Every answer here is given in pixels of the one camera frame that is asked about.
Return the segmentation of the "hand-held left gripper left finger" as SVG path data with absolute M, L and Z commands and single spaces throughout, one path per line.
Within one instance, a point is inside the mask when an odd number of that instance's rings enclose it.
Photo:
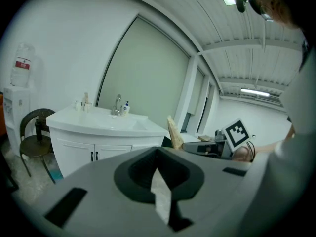
M 33 230 L 16 224 L 25 237 L 168 237 L 171 229 L 156 213 L 153 204 L 134 202 L 114 182 L 114 172 L 123 162 L 145 152 L 132 151 L 89 163 L 48 188 L 28 206 L 16 199 Z M 62 228 L 45 216 L 71 189 L 87 191 Z

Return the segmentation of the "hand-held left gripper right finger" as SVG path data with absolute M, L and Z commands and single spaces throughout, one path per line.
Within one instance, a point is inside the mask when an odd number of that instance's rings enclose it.
M 165 155 L 179 157 L 204 173 L 200 189 L 191 199 L 170 203 L 169 220 L 176 217 L 179 231 L 170 226 L 158 237 L 240 237 L 240 225 L 249 201 L 240 192 L 251 163 L 198 156 L 161 147 Z

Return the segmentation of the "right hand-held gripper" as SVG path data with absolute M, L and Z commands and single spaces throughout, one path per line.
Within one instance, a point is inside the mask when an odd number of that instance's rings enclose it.
M 238 118 L 231 124 L 215 131 L 215 142 L 183 143 L 182 149 L 196 155 L 219 155 L 221 159 L 232 159 L 235 151 L 250 140 L 244 122 Z

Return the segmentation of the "person's right forearm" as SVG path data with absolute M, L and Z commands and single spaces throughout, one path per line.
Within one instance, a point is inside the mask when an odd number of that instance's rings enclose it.
M 261 146 L 261 147 L 255 147 L 255 155 L 259 153 L 268 153 L 271 152 L 278 144 L 283 143 L 285 141 L 288 141 L 292 139 L 295 136 L 295 129 L 293 126 L 290 127 L 290 130 L 286 137 L 283 140 L 274 142 L 272 144 L 266 145 L 266 146 Z

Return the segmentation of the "person's right hand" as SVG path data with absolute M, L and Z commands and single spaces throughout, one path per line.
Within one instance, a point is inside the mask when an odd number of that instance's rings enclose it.
M 232 160 L 234 161 L 242 161 L 242 162 L 250 162 L 251 160 L 251 152 L 248 147 L 242 146 L 238 148 L 233 157 Z

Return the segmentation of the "white vanity cabinet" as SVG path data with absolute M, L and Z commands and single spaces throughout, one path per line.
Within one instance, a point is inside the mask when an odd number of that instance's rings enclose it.
M 150 147 L 160 147 L 160 137 L 112 137 L 50 129 L 53 151 L 65 178 L 81 167 L 91 163 L 91 152 L 98 151 L 98 160 L 115 157 Z

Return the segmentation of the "narrow grey blind window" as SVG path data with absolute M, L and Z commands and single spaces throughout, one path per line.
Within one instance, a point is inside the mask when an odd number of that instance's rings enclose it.
M 196 113 L 196 109 L 197 109 L 198 101 L 199 101 L 199 96 L 200 96 L 200 92 L 201 92 L 202 85 L 203 85 L 203 80 L 204 80 L 204 73 L 198 68 L 197 73 L 196 73 L 196 77 L 195 77 L 192 95 L 191 95 L 188 110 L 187 110 L 187 112 L 191 115 L 195 115 L 195 113 Z

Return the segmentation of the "white washbasin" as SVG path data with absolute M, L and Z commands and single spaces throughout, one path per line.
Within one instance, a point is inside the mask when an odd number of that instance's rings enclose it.
M 47 117 L 46 124 L 68 132 L 112 137 L 160 137 L 168 134 L 147 116 L 113 116 L 110 110 L 99 107 L 91 107 L 85 112 L 69 106 Z

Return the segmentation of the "chrome faucet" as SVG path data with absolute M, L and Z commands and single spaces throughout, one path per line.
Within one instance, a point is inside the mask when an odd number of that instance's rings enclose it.
M 121 95 L 118 94 L 116 96 L 116 100 L 115 100 L 115 103 L 112 107 L 112 110 L 111 110 L 111 115 L 113 116 L 119 116 L 120 115 L 120 108 L 118 108 L 118 103 L 121 101 Z

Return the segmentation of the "white pump soap bottle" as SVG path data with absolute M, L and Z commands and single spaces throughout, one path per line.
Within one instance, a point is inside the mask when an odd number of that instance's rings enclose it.
M 129 101 L 126 101 L 126 102 L 125 102 L 125 105 L 123 105 L 123 106 L 121 107 L 120 115 L 121 115 L 122 117 L 128 115 L 128 114 L 129 114 L 129 110 L 130 110 Z

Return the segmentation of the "large grey blind window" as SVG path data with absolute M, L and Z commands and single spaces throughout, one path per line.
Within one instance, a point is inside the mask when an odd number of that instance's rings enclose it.
M 147 116 L 167 128 L 181 96 L 189 57 L 166 35 L 136 18 L 106 71 L 98 107 L 111 109 L 117 95 L 131 114 Z

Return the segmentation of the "ceiling tube light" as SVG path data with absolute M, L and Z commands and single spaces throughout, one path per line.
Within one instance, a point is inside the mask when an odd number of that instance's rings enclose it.
M 263 92 L 263 91 L 254 90 L 254 89 L 241 88 L 240 91 L 243 92 L 243 93 L 248 93 L 248 94 L 255 94 L 255 95 L 261 95 L 261 96 L 270 96 L 270 93 L 268 93 L 268 92 Z

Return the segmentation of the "white water dispenser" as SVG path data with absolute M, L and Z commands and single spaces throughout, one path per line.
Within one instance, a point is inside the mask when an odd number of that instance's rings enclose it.
M 5 87 L 3 90 L 3 109 L 11 149 L 19 157 L 20 124 L 22 119 L 30 112 L 29 89 L 18 86 Z

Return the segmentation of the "person's grey shirt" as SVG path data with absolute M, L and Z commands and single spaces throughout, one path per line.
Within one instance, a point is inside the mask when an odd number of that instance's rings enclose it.
M 286 140 L 316 133 L 316 35 L 304 31 L 302 63 L 298 75 L 281 95 L 291 122 Z

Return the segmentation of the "person's glasses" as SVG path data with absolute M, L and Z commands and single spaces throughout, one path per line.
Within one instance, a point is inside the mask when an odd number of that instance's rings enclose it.
M 265 5 L 262 5 L 258 2 L 256 2 L 255 0 L 250 0 L 249 1 L 252 9 L 258 14 L 258 15 L 261 15 L 262 18 L 265 20 L 265 21 L 268 21 L 268 22 L 273 22 L 273 13 L 272 11 L 266 7 Z

